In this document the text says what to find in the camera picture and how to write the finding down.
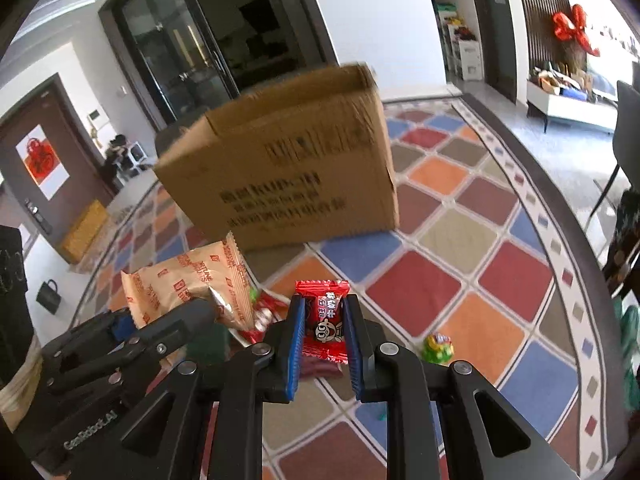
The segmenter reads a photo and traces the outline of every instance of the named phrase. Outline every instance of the snack bag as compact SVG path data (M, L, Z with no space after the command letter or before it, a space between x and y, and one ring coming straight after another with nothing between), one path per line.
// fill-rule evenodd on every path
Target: snack bag
M138 272L122 272L122 288L133 321L142 328L192 298L209 300L229 328L254 328L251 285L231 233Z
M347 347L342 332L342 302L349 289L349 282L343 280L296 282L296 292L305 298L304 355L334 363L347 362Z

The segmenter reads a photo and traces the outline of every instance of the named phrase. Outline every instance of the black chair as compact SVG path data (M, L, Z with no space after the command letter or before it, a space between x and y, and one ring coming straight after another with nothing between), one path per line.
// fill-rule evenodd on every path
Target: black chair
M589 225L609 193L620 168L625 172L631 186L640 189L640 93L622 81L618 81L618 121L613 132L613 154L618 163L593 207L586 225Z

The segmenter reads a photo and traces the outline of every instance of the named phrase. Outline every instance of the white cabinet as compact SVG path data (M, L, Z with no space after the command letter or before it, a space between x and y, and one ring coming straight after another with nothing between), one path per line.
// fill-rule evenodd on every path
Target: white cabinet
M482 59L480 44L477 41L459 40L458 57L462 66L462 79L465 81L481 81Z

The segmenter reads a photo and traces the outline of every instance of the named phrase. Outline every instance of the wooden door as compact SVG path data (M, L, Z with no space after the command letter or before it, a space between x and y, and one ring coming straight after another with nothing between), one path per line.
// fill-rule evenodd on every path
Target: wooden door
M37 208L34 224L54 247L93 200L113 198L80 135L53 84L0 124L2 176L20 206Z

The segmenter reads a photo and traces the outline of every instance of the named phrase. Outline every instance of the candy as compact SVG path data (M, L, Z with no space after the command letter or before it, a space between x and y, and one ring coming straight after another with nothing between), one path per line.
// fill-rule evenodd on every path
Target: candy
M439 332L429 334L424 339L422 360L437 365L446 364L453 357L451 339Z
M252 330L238 332L250 344L262 341L269 325L280 321L278 311L282 312L288 308L283 301L274 298L266 290L261 290L260 293L256 291L254 296L256 297L254 301L255 326Z
M302 346L304 355L334 363L347 362L342 302L349 289L349 283L343 280L296 282L296 292L305 298L306 325Z

